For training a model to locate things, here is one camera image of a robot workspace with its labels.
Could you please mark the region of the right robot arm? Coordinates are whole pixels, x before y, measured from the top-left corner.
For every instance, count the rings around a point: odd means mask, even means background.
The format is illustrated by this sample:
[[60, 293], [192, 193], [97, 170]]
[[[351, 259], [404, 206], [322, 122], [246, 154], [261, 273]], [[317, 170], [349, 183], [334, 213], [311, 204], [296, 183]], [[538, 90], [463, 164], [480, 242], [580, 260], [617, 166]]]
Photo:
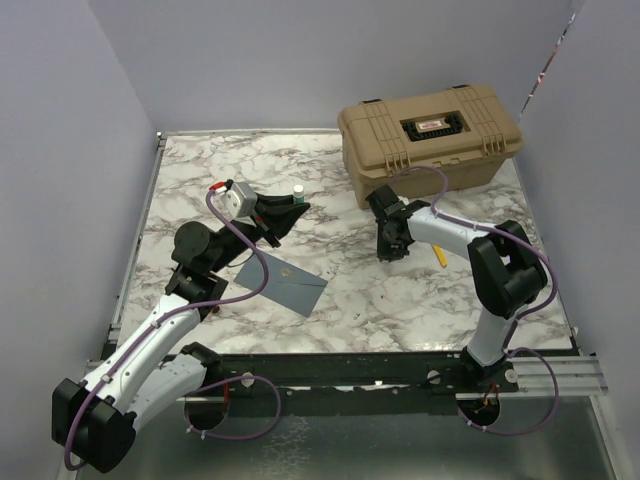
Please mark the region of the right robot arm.
[[482, 311], [461, 353], [459, 378], [467, 389], [483, 390], [506, 359], [517, 316], [548, 283], [539, 253], [515, 221], [474, 223], [446, 215], [425, 201], [405, 203], [389, 185], [376, 189], [366, 201], [376, 218], [379, 260], [401, 260], [419, 242], [469, 261]]

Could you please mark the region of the grey blue envelope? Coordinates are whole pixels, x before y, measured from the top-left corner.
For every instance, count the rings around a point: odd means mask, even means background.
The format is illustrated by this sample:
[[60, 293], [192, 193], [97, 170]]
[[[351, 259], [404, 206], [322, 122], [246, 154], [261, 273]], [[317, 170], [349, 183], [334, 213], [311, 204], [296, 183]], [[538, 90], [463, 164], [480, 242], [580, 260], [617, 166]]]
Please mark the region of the grey blue envelope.
[[[327, 281], [293, 264], [267, 253], [263, 254], [269, 281], [261, 295], [304, 317], [313, 312]], [[235, 277], [235, 282], [255, 290], [263, 280], [263, 268], [256, 257], [249, 259]]]

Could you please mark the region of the green white glue stick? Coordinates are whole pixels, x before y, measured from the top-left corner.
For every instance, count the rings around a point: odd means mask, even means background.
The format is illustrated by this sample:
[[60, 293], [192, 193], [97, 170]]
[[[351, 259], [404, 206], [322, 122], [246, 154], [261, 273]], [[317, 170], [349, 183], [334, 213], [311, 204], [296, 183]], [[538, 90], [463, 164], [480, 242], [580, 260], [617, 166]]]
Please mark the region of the green white glue stick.
[[300, 184], [296, 184], [293, 187], [294, 203], [295, 204], [303, 203], [304, 202], [304, 194], [305, 194], [304, 186], [300, 185]]

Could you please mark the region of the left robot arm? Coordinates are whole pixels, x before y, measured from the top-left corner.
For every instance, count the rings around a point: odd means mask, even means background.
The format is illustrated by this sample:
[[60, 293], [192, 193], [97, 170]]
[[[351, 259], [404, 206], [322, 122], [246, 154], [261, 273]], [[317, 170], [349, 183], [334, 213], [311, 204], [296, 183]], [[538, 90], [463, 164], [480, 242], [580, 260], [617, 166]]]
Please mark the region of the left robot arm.
[[[90, 465], [101, 473], [113, 470], [130, 451], [139, 431], [171, 403], [185, 395], [226, 395], [232, 383], [254, 381], [256, 375], [229, 375], [221, 357], [190, 344], [172, 359], [169, 351], [210, 313], [222, 305], [260, 294], [270, 279], [264, 239], [277, 248], [309, 210], [292, 195], [255, 193], [242, 183], [218, 183], [205, 197], [208, 206], [221, 195], [229, 218], [213, 231], [198, 221], [175, 233], [176, 264], [164, 293], [146, 320], [81, 380], [65, 379], [52, 394], [53, 440], [63, 447], [63, 465], [78, 471]], [[253, 291], [227, 298], [227, 281], [218, 273], [245, 251], [261, 263], [263, 277]]]

